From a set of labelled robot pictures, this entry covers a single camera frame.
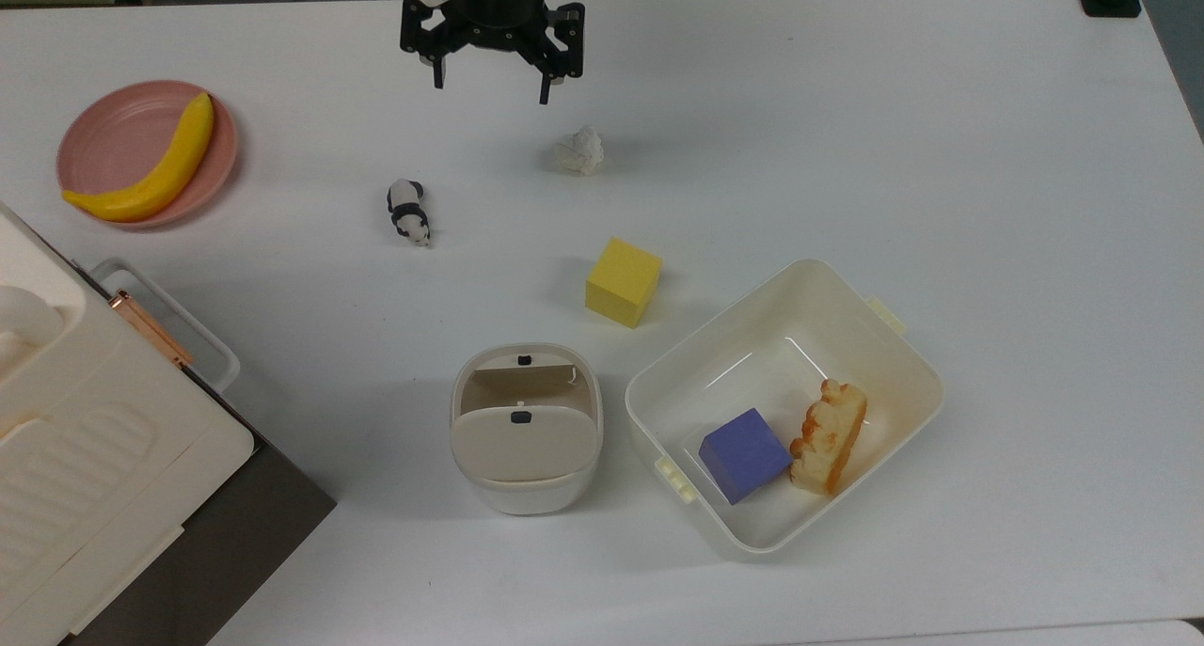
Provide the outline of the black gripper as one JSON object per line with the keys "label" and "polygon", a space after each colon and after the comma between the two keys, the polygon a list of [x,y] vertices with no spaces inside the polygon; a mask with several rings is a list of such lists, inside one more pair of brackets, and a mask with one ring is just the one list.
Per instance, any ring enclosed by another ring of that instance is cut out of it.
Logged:
{"label": "black gripper", "polygon": [[473,45],[517,52],[539,71],[539,103],[549,102],[551,85],[583,75],[585,5],[547,8],[545,0],[439,0],[444,20],[424,24],[436,8],[403,0],[401,49],[433,69],[433,85],[445,84],[445,58]]}

